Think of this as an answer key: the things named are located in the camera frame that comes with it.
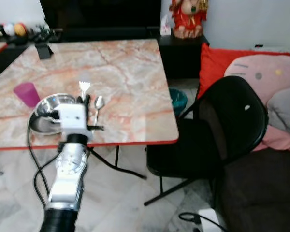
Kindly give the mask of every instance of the fork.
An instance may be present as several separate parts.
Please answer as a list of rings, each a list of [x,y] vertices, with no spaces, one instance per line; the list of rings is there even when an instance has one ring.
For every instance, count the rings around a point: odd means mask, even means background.
[[[86,91],[90,87],[90,82],[79,81],[78,84],[79,84],[80,89],[82,90],[82,100],[85,101]]]

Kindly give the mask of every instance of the purple cup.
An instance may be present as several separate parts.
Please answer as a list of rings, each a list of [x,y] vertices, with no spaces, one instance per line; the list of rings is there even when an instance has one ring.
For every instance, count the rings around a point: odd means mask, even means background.
[[[13,91],[30,108],[35,107],[40,101],[37,90],[31,82],[22,83],[16,86]]]

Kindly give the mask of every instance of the chair seat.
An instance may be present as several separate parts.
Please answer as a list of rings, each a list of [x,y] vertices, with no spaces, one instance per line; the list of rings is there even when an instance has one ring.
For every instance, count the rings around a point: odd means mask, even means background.
[[[179,139],[170,145],[148,145],[147,167],[159,176],[210,178],[221,159],[206,121],[183,119],[178,122]]]

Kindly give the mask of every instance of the figurine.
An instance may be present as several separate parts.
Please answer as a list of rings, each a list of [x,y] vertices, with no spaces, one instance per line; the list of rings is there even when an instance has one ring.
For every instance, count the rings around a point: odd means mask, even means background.
[[[185,39],[201,36],[207,7],[208,0],[172,0],[169,9],[173,12],[175,37]]]

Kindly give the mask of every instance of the pink pillow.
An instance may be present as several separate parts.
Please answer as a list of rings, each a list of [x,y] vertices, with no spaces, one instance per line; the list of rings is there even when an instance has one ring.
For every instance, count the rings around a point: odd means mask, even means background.
[[[278,91],[290,87],[290,57],[254,55],[235,59],[224,76],[240,76],[255,90],[264,105]]]

